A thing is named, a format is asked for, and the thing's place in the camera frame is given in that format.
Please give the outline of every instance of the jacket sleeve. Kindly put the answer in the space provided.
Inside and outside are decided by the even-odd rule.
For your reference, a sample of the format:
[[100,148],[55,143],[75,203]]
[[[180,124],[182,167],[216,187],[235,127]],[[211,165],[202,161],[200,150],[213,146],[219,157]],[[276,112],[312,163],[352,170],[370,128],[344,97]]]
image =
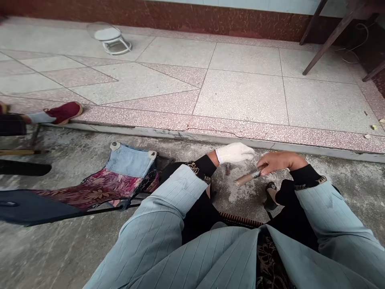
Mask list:
[[319,252],[379,288],[383,286],[384,248],[330,181],[296,191],[296,194],[318,238]]
[[183,218],[207,184],[181,165],[123,225],[84,288],[130,287],[182,244]]

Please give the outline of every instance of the white wall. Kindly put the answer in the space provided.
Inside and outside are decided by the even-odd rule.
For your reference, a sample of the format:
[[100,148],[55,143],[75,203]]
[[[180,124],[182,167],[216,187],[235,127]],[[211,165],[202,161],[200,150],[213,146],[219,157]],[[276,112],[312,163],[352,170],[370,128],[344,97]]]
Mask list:
[[[209,6],[244,8],[264,11],[313,15],[320,0],[158,0]],[[328,0],[321,15],[343,17],[346,13],[345,0]]]

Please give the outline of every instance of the red shoe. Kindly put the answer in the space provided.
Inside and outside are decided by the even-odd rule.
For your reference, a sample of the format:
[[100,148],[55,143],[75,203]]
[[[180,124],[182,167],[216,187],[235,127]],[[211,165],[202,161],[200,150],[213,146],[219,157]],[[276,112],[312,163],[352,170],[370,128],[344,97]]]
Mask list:
[[7,114],[8,113],[8,105],[0,101],[0,114]]
[[45,108],[45,113],[50,117],[56,118],[53,124],[65,125],[71,118],[75,118],[83,113],[83,108],[78,102],[68,102],[58,108]]

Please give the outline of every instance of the white sock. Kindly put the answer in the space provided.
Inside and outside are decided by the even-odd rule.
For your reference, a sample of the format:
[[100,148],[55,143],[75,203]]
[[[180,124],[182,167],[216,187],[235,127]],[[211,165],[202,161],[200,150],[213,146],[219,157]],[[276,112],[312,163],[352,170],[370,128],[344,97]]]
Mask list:
[[47,115],[45,112],[39,112],[37,114],[27,114],[27,117],[31,119],[31,124],[50,123],[56,120],[56,118]]

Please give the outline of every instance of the tiled floor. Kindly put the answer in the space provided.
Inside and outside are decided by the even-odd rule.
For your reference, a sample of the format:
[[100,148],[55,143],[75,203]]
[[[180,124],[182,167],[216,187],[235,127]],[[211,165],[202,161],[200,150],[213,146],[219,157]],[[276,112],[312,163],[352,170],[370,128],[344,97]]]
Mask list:
[[76,122],[385,153],[385,99],[332,50],[303,76],[317,45],[120,28],[133,50],[110,56],[84,23],[2,23],[0,100],[18,113],[76,100]]

